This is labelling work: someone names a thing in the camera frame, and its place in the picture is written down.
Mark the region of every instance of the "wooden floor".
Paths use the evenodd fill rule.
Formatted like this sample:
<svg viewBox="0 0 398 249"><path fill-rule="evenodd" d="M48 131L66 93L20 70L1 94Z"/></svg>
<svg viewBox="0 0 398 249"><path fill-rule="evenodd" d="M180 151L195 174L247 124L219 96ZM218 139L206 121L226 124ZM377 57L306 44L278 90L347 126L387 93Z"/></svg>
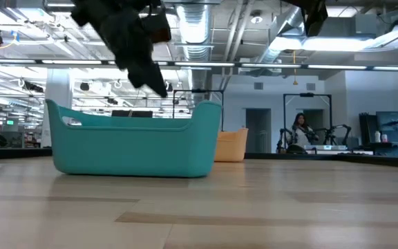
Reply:
<svg viewBox="0 0 398 249"><path fill-rule="evenodd" d="M398 168L247 160L166 179L0 160L0 249L12 248L398 249Z"/></svg>

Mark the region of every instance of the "teal plastic bin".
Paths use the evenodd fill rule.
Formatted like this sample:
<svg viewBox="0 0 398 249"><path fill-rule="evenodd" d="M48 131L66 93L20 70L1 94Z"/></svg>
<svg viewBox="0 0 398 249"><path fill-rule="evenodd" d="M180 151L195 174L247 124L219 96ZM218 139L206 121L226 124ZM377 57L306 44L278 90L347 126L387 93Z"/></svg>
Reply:
<svg viewBox="0 0 398 249"><path fill-rule="evenodd" d="M191 119L93 116L46 103L53 161L63 173L199 177L213 167L221 110L214 102L198 104Z"/></svg>

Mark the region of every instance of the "monitor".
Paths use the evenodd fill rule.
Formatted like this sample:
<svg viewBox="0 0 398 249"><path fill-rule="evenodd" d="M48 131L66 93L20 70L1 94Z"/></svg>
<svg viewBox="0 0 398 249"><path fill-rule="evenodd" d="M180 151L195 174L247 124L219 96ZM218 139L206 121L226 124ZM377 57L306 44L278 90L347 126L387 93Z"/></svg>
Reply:
<svg viewBox="0 0 398 249"><path fill-rule="evenodd" d="M380 131L398 131L398 111L376 111L377 125Z"/></svg>
<svg viewBox="0 0 398 249"><path fill-rule="evenodd" d="M111 112L112 117L130 117L130 111L114 110ZM152 111L133 111L131 117L134 118L152 118Z"/></svg>

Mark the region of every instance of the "doorway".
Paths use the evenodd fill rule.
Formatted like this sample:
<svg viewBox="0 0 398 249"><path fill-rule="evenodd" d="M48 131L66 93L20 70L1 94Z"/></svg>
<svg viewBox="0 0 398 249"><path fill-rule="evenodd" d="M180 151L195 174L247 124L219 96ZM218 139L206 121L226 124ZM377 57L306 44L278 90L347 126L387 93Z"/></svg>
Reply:
<svg viewBox="0 0 398 249"><path fill-rule="evenodd" d="M324 111L319 109L301 109L298 112L302 112L305 115L306 121L309 126L313 129L324 128ZM322 145L325 139L325 132L317 131L316 134L319 136L319 141L314 141L315 145Z"/></svg>
<svg viewBox="0 0 398 249"><path fill-rule="evenodd" d="M271 109L246 109L247 153L271 153Z"/></svg>

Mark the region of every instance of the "person sitting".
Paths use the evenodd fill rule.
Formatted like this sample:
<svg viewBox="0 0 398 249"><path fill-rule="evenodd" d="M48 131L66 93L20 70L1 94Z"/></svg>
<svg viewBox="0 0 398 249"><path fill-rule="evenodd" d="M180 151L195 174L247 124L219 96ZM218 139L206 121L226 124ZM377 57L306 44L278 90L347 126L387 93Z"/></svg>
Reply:
<svg viewBox="0 0 398 249"><path fill-rule="evenodd" d="M288 144L297 145L305 149L306 145L311 145L313 140L318 139L319 137L307 124L305 115L303 113L298 113L292 125L292 135L287 138Z"/></svg>

